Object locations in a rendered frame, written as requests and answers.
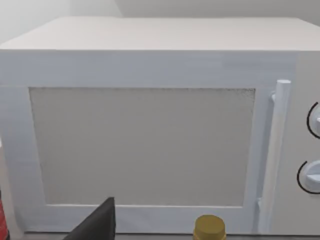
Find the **red and white can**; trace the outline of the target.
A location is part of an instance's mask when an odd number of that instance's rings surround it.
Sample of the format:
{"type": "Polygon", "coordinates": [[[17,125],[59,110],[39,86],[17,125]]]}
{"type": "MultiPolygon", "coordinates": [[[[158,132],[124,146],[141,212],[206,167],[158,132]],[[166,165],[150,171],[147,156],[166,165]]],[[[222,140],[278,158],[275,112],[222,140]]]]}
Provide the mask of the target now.
{"type": "Polygon", "coordinates": [[[11,240],[5,211],[6,166],[3,144],[0,140],[0,240],[11,240]]]}

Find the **yellow-capped bottle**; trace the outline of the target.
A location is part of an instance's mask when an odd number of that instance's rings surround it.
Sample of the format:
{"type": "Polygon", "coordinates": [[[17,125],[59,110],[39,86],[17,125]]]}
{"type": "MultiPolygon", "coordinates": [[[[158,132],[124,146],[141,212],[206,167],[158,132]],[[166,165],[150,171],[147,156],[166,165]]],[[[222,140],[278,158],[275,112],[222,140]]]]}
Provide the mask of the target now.
{"type": "Polygon", "coordinates": [[[226,240],[224,221],[215,215],[199,216],[194,224],[193,240],[226,240]]]}

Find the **white microwave knob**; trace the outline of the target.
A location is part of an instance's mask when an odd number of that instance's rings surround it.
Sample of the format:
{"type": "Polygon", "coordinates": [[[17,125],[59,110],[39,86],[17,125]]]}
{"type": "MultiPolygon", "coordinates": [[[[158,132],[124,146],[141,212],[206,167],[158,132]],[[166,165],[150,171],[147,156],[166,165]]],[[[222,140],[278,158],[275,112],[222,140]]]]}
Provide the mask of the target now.
{"type": "Polygon", "coordinates": [[[298,186],[310,195],[320,195],[320,160],[305,161],[296,174],[298,186]]]}
{"type": "Polygon", "coordinates": [[[306,126],[309,133],[320,140],[320,104],[315,102],[309,109],[306,117],[306,126]]]}

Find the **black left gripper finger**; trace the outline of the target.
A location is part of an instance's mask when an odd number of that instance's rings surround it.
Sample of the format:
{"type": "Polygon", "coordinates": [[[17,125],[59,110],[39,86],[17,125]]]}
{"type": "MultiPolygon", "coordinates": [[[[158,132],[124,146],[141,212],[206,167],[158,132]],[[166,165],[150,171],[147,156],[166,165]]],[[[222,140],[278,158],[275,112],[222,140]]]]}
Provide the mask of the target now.
{"type": "Polygon", "coordinates": [[[115,240],[115,198],[108,197],[62,240],[115,240]]]}

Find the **pale microwave oven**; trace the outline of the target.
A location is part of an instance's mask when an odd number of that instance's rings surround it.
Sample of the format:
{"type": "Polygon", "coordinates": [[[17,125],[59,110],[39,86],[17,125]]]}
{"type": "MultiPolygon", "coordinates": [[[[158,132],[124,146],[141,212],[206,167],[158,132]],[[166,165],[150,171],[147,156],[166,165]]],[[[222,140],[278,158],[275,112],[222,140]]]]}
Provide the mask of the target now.
{"type": "MultiPolygon", "coordinates": [[[[18,51],[290,52],[296,55],[268,235],[320,235],[320,195],[297,184],[300,166],[320,160],[307,114],[320,104],[320,27],[297,18],[63,17],[0,45],[18,51]]],[[[258,234],[259,201],[251,233],[258,234]]]]}

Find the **pale microwave door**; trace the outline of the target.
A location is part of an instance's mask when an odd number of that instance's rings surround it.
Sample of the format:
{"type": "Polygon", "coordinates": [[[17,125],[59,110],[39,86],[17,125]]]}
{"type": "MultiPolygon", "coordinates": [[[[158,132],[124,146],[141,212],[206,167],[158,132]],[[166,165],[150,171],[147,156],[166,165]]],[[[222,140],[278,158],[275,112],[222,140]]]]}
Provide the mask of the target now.
{"type": "Polygon", "coordinates": [[[119,233],[254,230],[296,54],[0,51],[0,137],[17,221],[69,232],[114,197],[119,233]]]}

